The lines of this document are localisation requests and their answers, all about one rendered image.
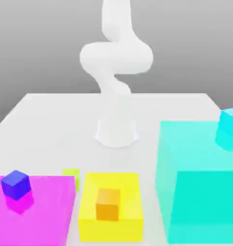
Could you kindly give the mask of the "small lime green cube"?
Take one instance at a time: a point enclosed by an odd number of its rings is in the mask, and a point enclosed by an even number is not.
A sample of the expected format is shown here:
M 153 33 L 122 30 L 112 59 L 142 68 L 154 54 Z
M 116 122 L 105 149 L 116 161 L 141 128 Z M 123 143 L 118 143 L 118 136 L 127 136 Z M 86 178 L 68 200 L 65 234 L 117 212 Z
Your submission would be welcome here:
M 79 168 L 66 168 L 63 169 L 63 175 L 66 176 L 74 176 L 75 177 L 75 182 L 76 182 L 76 191 L 79 191 Z

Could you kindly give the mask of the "small orange cube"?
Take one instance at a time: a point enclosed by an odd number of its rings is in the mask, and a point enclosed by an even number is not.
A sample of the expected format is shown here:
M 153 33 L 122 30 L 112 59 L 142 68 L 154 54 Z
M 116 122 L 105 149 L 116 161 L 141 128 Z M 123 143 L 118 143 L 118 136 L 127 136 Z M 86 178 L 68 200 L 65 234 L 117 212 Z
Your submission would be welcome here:
M 100 188 L 96 200 L 96 219 L 118 221 L 120 207 L 120 190 Z

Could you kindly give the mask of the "small cyan cube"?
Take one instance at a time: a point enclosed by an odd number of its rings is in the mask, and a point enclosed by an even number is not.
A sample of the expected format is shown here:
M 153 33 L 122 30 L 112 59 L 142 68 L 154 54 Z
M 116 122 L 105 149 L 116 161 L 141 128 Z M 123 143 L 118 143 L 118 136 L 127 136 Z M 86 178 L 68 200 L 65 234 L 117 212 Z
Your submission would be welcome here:
M 221 111 L 215 142 L 224 150 L 233 151 L 233 108 Z

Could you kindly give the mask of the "small blue cube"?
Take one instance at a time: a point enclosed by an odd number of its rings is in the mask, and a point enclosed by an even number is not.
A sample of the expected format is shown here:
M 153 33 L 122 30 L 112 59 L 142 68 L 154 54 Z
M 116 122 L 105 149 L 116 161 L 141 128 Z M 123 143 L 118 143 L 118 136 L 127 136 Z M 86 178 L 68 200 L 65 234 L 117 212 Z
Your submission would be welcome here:
M 31 190 L 29 176 L 14 170 L 1 179 L 4 194 L 14 200 L 19 200 Z

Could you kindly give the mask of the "small magenta cube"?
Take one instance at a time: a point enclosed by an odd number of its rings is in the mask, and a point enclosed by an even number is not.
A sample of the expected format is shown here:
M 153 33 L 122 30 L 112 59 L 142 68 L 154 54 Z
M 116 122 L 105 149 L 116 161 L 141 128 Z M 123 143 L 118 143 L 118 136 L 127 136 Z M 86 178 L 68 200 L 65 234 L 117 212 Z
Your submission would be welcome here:
M 18 213 L 23 214 L 29 208 L 31 208 L 34 204 L 34 198 L 32 191 L 29 191 L 24 196 L 19 198 L 18 200 L 14 200 L 11 197 L 5 196 L 5 202 L 8 209 Z

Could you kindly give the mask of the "large yellow box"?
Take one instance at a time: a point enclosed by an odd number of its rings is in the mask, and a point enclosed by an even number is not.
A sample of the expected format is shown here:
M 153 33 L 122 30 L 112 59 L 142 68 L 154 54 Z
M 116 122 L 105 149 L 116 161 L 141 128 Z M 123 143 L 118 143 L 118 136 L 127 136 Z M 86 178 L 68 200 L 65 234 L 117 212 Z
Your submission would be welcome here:
M 119 189 L 118 221 L 96 219 L 96 200 L 100 188 Z M 81 242 L 140 242 L 143 211 L 137 173 L 87 173 L 78 215 Z

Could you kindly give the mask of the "large turquoise box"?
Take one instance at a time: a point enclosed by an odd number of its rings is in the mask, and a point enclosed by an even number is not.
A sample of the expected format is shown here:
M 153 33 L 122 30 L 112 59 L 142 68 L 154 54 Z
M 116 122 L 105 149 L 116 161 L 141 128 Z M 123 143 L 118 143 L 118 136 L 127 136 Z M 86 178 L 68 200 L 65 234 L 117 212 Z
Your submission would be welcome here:
M 233 147 L 216 121 L 162 121 L 155 187 L 170 244 L 233 244 Z

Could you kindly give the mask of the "large magenta box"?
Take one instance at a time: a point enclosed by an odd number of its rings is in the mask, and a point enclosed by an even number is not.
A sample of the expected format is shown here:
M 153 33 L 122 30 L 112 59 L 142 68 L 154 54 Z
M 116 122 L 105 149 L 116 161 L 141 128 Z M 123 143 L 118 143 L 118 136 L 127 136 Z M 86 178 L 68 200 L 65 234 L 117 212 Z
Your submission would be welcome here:
M 23 214 L 6 206 L 0 176 L 0 246 L 66 246 L 76 196 L 73 176 L 31 176 L 34 204 Z

